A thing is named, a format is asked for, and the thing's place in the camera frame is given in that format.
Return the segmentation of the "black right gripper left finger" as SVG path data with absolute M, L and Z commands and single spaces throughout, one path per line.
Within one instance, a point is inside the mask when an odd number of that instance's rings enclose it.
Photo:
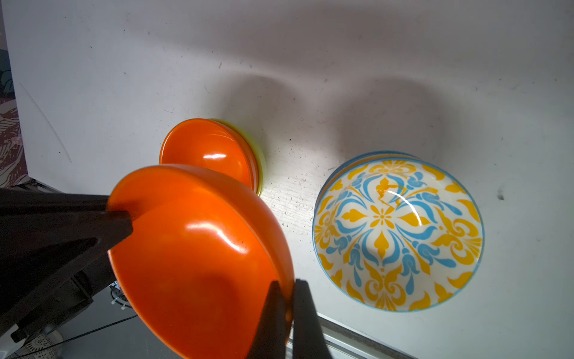
M 286 340 L 286 301 L 279 283 L 273 281 L 247 358 L 284 359 Z

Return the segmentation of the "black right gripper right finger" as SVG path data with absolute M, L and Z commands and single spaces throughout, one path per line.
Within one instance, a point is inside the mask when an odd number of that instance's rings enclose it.
M 295 359 L 332 359 L 318 320 L 309 284 L 297 279 L 293 297 L 292 352 Z

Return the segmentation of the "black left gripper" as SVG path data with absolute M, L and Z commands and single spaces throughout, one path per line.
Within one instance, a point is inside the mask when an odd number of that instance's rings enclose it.
M 49 334 L 116 280 L 106 254 L 132 234 L 132 221 L 127 212 L 99 212 L 108 200 L 1 189 L 2 334 L 15 327 L 10 337 L 25 342 Z

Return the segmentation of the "large orange bowl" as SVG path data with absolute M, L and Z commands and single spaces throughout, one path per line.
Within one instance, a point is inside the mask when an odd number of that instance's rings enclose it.
M 133 232 L 109 251 L 146 326 L 184 358 L 245 358 L 269 286 L 291 300 L 294 268 L 279 221 L 243 183 L 190 165 L 136 170 L 107 205 Z

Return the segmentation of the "blue yellow patterned bowl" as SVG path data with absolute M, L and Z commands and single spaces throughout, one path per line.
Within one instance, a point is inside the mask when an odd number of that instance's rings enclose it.
M 421 159 L 375 159 L 324 183 L 314 251 L 346 296 L 383 311 L 423 311 L 456 296 L 481 263 L 478 205 L 447 171 Z

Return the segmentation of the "small orange bowl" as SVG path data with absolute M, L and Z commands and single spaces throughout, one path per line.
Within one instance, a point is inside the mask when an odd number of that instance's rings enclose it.
M 161 145 L 159 162 L 218 171 L 257 193 L 259 171 L 250 145 L 212 118 L 188 119 L 173 127 Z

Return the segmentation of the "yellow flower bowl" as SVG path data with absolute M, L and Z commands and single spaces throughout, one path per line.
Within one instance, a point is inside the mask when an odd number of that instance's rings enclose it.
M 419 157 L 417 156 L 413 156 L 409 153 L 402 153 L 402 152 L 398 152 L 398 151 L 390 151 L 390 150 L 380 150 L 380 151 L 374 151 L 374 152 L 370 152 L 370 153 L 365 153 L 363 155 L 360 156 L 356 156 L 348 161 L 346 161 L 345 163 L 343 163 L 342 165 L 340 165 L 328 178 L 327 181 L 325 182 L 325 185 L 327 187 L 330 186 L 330 183 L 333 182 L 341 173 L 346 172 L 348 169 L 356 166 L 356 165 L 361 165 L 365 162 L 369 162 L 375 159 L 386 159 L 386 158 L 407 158 L 407 159 L 419 159 Z

